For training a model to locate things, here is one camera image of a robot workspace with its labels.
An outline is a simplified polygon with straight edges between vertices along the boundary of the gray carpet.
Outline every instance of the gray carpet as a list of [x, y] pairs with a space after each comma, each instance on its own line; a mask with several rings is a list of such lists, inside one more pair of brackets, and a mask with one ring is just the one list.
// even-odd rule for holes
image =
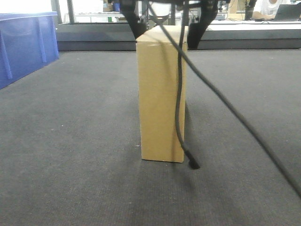
[[[189, 56], [301, 184], [301, 51]], [[1, 226], [301, 225], [297, 194], [191, 70], [201, 169], [141, 160], [136, 67], [135, 52], [65, 52], [0, 90]]]

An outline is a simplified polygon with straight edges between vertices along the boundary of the cardboard box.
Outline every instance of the cardboard box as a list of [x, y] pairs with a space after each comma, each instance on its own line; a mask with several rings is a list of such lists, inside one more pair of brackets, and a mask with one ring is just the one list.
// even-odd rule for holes
[[104, 12], [113, 11], [113, 5], [112, 3], [109, 3], [108, 0], [103, 0], [103, 11]]
[[[165, 26], [178, 42], [180, 26]], [[187, 52], [187, 29], [183, 50]], [[142, 158], [183, 162], [184, 153], [175, 130], [175, 104], [178, 90], [177, 50], [159, 26], [137, 39], [139, 73], [139, 116]], [[183, 86], [180, 128], [184, 136], [186, 63], [183, 60]]]

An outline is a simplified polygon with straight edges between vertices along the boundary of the black cable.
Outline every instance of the black cable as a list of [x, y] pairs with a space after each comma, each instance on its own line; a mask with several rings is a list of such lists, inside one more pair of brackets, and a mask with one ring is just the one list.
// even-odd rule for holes
[[[184, 39], [184, 33], [185, 33], [185, 25], [187, 24], [187, 16], [188, 16], [188, 3], [189, 0], [184, 1], [184, 6], [183, 6], [183, 19], [182, 19], [182, 26], [181, 26], [181, 33], [180, 33], [180, 40], [179, 40], [179, 47], [182, 49], [183, 48], [183, 39]], [[176, 105], [175, 105], [175, 129], [177, 132], [178, 139], [180, 141], [181, 147], [185, 153], [185, 155], [189, 159], [189, 165], [192, 169], [197, 170], [199, 169], [199, 164], [195, 160], [195, 158], [192, 156], [190, 153], [187, 145], [185, 144], [183, 137], [181, 135], [181, 130], [180, 130], [180, 102], [181, 102], [181, 96], [182, 96], [182, 83], [183, 83], [183, 73], [182, 73], [182, 55], [180, 52], [178, 52], [178, 91], [177, 91], [177, 100], [176, 100]]]
[[[150, 11], [156, 18], [156, 13], [154, 10], [150, 7], [149, 0], [145, 0], [146, 4], [149, 6]], [[263, 150], [266, 152], [266, 154], [270, 157], [270, 159], [273, 161], [277, 169], [282, 173], [284, 178], [287, 180], [287, 182], [291, 185], [291, 187], [294, 189], [294, 191], [297, 193], [297, 195], [301, 198], [301, 187], [297, 183], [297, 181], [293, 178], [293, 176], [288, 172], [288, 170], [285, 168], [285, 166], [282, 164], [282, 162], [279, 160], [279, 158], [275, 155], [274, 151], [270, 146], [263, 140], [263, 138], [260, 136], [260, 134], [256, 131], [256, 129], [246, 120], [246, 118], [238, 111], [236, 108], [232, 105], [232, 103], [225, 97], [222, 92], [219, 91], [217, 87], [215, 87], [214, 84], [212, 84], [196, 67], [195, 65], [190, 61], [190, 59], [187, 57], [187, 55], [184, 53], [182, 48], [180, 48], [177, 43], [174, 41], [174, 39], [170, 36], [168, 31], [165, 29], [165, 27], [160, 23], [159, 20], [155, 21], [163, 31], [163, 33], [167, 36], [167, 38], [170, 40], [172, 45], [180, 52], [181, 56], [184, 58], [186, 63], [189, 65], [189, 67], [192, 69], [192, 71], [218, 96], [218, 98], [226, 105], [226, 107], [234, 114], [234, 116], [243, 124], [243, 126], [250, 132], [250, 134], [253, 136], [253, 138], [258, 142], [258, 144], [263, 148]]]

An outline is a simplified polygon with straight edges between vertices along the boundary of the cable end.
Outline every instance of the cable end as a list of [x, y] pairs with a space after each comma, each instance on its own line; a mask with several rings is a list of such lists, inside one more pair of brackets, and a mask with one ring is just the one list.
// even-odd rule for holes
[[190, 153], [190, 151], [185, 150], [185, 155], [188, 157], [189, 159], [189, 166], [193, 169], [193, 170], [197, 170], [200, 168], [197, 160], [192, 156], [192, 154]]
[[190, 168], [193, 170], [197, 170], [200, 168], [199, 164], [197, 163], [197, 161], [195, 161], [195, 159], [190, 160], [188, 164], [189, 164]]

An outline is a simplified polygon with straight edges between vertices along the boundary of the blue container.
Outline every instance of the blue container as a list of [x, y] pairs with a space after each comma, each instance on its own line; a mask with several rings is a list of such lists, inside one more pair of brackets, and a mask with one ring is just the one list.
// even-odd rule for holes
[[0, 14], [0, 89], [58, 59], [55, 15]]
[[120, 8], [120, 3], [113, 3], [113, 11], [114, 12], [119, 12]]

